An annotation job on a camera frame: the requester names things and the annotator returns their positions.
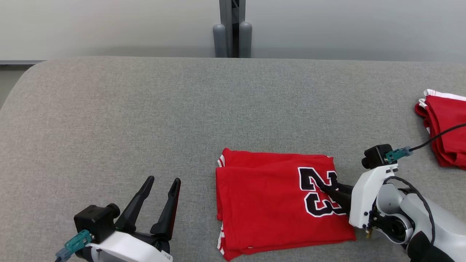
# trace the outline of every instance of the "red fabric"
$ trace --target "red fabric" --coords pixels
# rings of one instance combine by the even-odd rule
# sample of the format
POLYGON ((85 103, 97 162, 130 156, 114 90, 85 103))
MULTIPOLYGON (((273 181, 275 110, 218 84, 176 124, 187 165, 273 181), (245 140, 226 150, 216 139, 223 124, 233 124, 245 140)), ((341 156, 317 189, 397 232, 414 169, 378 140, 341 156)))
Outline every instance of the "red fabric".
MULTIPOLYGON (((466 123, 466 101, 426 96, 426 108, 419 104, 415 111, 425 117, 424 126, 430 128, 431 138, 459 124, 466 123)), ((466 169, 466 127, 442 135, 432 142, 432 150, 441 166, 466 169)))
POLYGON ((216 169, 217 218, 225 237, 219 239, 224 258, 241 254, 298 248, 355 240, 345 214, 315 217, 308 213, 305 198, 310 192, 330 198, 316 186, 301 189, 299 167, 314 168, 324 183, 334 172, 333 158, 325 155, 251 153, 223 151, 216 169))

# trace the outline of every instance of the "folded red garment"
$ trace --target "folded red garment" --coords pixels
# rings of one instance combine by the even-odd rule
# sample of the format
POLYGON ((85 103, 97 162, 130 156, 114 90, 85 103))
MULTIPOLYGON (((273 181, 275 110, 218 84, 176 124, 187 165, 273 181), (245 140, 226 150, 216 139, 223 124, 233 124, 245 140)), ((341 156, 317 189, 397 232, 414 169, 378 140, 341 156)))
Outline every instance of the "folded red garment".
MULTIPOLYGON (((426 96, 425 103, 425 109, 417 104, 415 111, 425 117, 424 126, 428 128, 431 138, 466 123, 466 101, 426 96)), ((432 150, 441 166, 455 165, 466 169, 466 128, 458 128, 434 140, 432 150)))
POLYGON ((228 261, 262 251, 355 240, 341 207, 316 180, 336 186, 333 158, 225 149, 216 169, 219 250, 228 261))

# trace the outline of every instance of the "white label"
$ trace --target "white label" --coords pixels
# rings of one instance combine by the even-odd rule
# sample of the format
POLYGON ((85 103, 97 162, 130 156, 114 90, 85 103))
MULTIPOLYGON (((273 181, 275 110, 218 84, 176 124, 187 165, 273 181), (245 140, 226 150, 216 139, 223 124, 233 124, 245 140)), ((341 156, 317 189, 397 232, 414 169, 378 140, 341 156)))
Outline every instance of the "white label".
POLYGON ((168 258, 168 260, 170 260, 170 262, 173 262, 173 257, 171 256, 171 254, 168 254, 167 252, 165 251, 160 251, 160 253, 162 253, 162 255, 164 255, 166 258, 168 258))

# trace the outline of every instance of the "floor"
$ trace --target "floor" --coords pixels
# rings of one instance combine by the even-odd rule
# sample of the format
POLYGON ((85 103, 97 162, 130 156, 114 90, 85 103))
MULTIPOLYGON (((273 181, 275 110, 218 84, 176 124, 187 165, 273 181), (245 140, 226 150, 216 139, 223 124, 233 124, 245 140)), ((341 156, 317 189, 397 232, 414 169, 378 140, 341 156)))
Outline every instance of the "floor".
POLYGON ((32 65, 0 65, 0 108, 13 86, 32 65))

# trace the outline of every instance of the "gray cylinder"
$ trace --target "gray cylinder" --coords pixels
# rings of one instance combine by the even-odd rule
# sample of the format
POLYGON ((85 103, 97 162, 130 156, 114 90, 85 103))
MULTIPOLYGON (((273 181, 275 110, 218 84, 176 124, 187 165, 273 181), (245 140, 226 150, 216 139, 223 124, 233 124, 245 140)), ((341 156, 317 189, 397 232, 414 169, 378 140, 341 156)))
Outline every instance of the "gray cylinder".
POLYGON ((240 58, 251 58, 251 39, 253 35, 253 26, 249 22, 242 22, 239 28, 240 42, 239 55, 240 58))
POLYGON ((222 24, 213 26, 213 43, 215 45, 215 57, 228 57, 226 48, 226 28, 222 24))

